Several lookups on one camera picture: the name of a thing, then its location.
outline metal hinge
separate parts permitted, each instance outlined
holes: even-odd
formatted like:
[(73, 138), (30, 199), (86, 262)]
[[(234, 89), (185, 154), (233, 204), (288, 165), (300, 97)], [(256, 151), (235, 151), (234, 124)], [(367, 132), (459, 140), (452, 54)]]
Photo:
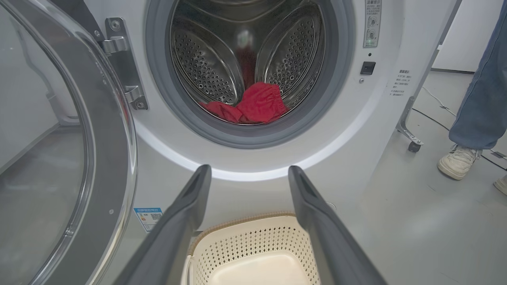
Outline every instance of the metal hinge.
[(123, 85), (125, 98), (135, 110), (148, 110), (125, 21), (122, 18), (107, 18), (105, 30), (106, 40), (99, 44)]

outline beige plastic basket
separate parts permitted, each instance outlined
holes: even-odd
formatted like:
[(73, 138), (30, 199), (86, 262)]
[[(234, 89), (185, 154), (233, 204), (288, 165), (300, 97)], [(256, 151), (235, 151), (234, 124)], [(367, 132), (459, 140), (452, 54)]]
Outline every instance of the beige plastic basket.
[(221, 224), (190, 246), (182, 285), (318, 285), (308, 233), (293, 213)]

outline blue and white sticker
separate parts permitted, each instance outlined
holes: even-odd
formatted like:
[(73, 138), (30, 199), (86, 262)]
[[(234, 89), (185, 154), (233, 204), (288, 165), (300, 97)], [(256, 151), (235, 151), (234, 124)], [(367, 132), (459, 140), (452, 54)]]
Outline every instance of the blue and white sticker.
[(134, 208), (134, 211), (147, 233), (152, 231), (163, 214), (160, 208)]

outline qr code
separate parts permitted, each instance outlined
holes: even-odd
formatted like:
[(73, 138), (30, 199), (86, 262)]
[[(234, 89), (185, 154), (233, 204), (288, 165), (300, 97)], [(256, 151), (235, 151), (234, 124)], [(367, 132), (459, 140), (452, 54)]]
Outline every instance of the qr code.
[(160, 220), (160, 218), (162, 217), (162, 214), (160, 214), (160, 213), (155, 213), (155, 214), (151, 214), (151, 215), (152, 215), (153, 220)]

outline black wheel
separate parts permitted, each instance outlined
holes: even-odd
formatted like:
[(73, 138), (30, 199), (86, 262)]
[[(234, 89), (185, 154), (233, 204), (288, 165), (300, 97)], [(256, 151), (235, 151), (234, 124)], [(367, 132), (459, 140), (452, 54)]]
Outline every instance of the black wheel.
[(416, 153), (421, 149), (421, 145), (416, 144), (415, 142), (411, 142), (409, 144), (409, 151)]

